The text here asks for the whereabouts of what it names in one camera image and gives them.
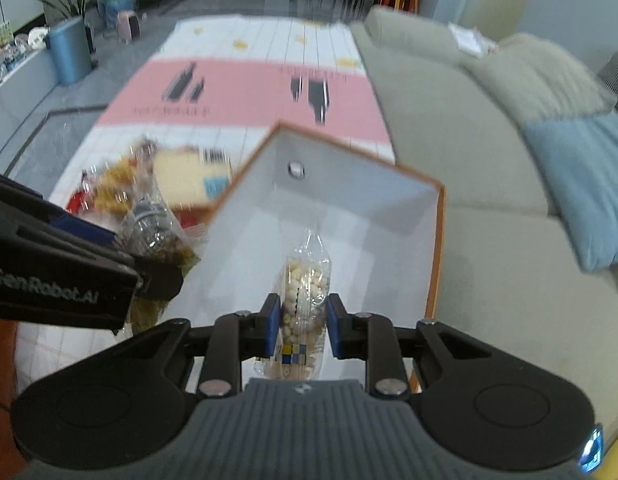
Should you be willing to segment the yellow waffle snack bag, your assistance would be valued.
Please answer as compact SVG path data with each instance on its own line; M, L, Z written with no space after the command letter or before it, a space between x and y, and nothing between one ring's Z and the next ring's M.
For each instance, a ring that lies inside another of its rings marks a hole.
M122 218L141 200L157 196L152 156L123 156L82 171L80 188L97 193L88 212Z

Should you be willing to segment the silver foil snack bag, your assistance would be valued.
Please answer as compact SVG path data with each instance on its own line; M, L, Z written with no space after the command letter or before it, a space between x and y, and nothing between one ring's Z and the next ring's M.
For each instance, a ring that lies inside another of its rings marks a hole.
M126 317L126 328L137 335L157 325L179 295L186 274L199 262L196 240L186 235L162 200L149 195L123 218L116 243L133 257L141 277Z

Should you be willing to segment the bagged sliced white bread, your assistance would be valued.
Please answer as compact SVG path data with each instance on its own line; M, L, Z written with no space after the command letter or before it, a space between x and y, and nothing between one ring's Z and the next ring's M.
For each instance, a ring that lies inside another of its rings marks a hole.
M152 160L152 174L171 209L206 208L231 183L232 165L217 148L161 150Z

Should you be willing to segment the clear bag of puffed snacks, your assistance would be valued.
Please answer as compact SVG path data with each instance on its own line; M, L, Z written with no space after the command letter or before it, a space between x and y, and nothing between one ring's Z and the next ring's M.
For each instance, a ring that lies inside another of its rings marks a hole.
M315 380L326 338L326 298L332 262L321 237L305 230L288 255L276 292L281 299L280 329L273 356L254 363L257 374L275 380Z

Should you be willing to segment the red snack packet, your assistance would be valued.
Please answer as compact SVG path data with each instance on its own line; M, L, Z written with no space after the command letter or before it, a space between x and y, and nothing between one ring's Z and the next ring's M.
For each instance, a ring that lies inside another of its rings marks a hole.
M74 191L71 194L68 202L66 203L65 209L70 212L70 214L74 214L75 216L86 214L88 211L95 209L96 195L97 193L93 190L85 190L84 188L80 188L80 190Z

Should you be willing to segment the beige fabric sofa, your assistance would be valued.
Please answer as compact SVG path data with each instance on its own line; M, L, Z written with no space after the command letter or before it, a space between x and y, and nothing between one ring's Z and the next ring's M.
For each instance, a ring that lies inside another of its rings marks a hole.
M374 8L350 26L400 164L446 187L440 321L579 386L618 438L618 266L584 273L517 126L449 29Z

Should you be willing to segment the smartphone with lit screen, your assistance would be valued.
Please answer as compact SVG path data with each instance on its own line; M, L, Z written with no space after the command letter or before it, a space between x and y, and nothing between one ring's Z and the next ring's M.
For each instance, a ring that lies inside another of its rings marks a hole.
M604 432L601 424L596 424L590 433L589 440L580 455L579 467L586 474L601 466L604 457Z

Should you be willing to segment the blue metal trash bin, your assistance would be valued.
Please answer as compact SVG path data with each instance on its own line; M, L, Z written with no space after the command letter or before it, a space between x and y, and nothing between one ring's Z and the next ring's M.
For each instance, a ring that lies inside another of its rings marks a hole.
M84 19L78 15L54 25L45 38L47 49L63 86L79 82L92 72L92 58Z

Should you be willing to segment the orange white cardboard box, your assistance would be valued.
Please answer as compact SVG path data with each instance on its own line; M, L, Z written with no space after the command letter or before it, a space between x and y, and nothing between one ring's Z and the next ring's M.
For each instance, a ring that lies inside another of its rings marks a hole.
M446 190L422 172L288 124L275 126L209 216L200 261L167 318L257 311L309 232L350 312L412 327L435 314Z

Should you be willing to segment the pink white checkered mat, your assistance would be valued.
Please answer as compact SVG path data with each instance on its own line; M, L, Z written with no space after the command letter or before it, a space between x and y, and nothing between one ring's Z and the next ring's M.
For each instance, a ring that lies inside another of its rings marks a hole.
M170 82L196 63L179 101L162 99ZM309 129L394 162L382 119L351 30L295 18L208 16L175 25L133 75L71 158L59 158L48 198L66 205L82 170L131 155L136 141L160 148L217 148L232 175L279 122ZM19 388L107 348L107 330L18 328Z

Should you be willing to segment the pink space heater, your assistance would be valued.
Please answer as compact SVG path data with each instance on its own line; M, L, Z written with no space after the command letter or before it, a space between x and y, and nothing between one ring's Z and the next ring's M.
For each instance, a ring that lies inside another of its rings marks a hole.
M135 11L120 11L117 15L116 31L121 41L128 44L141 36L141 24Z

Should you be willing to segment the blue water jug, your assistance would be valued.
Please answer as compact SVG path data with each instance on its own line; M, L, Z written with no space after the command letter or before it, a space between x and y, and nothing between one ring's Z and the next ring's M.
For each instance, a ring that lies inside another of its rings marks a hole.
M134 11L136 0L96 0L96 10L107 29L117 26L120 12Z

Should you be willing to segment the light blue cushion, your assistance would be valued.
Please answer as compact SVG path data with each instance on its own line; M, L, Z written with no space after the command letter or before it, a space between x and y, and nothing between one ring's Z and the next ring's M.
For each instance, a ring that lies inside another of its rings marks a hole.
M618 264L618 113L522 129L584 272Z

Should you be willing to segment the beige cushion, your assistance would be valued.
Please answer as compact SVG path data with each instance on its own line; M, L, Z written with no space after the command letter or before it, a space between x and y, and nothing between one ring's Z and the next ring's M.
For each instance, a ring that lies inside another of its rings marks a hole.
M463 67L517 125L612 111L617 95L554 42L516 34Z

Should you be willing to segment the magazine on sofa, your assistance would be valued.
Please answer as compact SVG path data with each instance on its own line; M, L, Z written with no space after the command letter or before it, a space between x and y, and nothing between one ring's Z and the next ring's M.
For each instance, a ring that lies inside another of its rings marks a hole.
M499 49L497 42L485 37L476 28L464 28L457 24L449 23L448 29L458 46L458 50L475 58L483 58L487 54L496 52Z

